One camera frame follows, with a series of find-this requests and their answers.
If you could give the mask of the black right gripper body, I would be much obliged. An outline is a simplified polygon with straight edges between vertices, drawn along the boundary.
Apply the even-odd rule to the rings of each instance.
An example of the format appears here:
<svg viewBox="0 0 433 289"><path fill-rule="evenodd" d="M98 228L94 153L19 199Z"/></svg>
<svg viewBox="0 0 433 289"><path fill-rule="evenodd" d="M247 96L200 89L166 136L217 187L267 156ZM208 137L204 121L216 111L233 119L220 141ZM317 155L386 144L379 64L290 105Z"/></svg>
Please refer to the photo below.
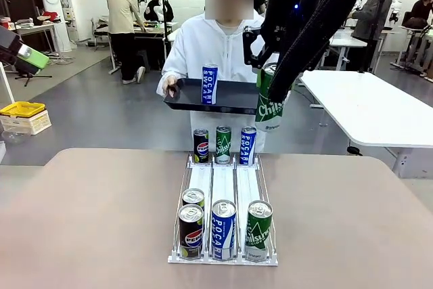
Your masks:
<svg viewBox="0 0 433 289"><path fill-rule="evenodd" d="M319 0L268 0L260 35L263 53L285 53L313 15Z"/></svg>

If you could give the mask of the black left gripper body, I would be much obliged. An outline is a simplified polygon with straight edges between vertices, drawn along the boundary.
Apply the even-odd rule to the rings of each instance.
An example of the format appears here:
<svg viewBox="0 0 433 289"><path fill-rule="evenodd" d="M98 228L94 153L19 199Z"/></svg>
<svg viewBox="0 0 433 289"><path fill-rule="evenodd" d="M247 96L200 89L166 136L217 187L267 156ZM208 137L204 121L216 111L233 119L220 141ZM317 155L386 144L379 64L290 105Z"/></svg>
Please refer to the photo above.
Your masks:
<svg viewBox="0 0 433 289"><path fill-rule="evenodd" d="M15 32L3 26L0 27L0 31L1 62L11 66L15 65L17 62L24 62L23 58L19 56L19 50L23 46L20 37Z"/></svg>

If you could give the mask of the person's right hand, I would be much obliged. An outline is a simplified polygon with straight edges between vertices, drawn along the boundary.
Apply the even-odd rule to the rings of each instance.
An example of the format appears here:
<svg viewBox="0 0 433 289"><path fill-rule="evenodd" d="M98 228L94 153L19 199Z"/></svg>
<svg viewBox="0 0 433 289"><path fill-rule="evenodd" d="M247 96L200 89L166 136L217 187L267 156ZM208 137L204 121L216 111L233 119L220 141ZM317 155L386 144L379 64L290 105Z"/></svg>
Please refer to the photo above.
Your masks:
<svg viewBox="0 0 433 289"><path fill-rule="evenodd" d="M162 90L165 96L170 96L171 98L174 98L176 95L176 87L177 87L177 77L175 76L169 76L162 85Z"/></svg>

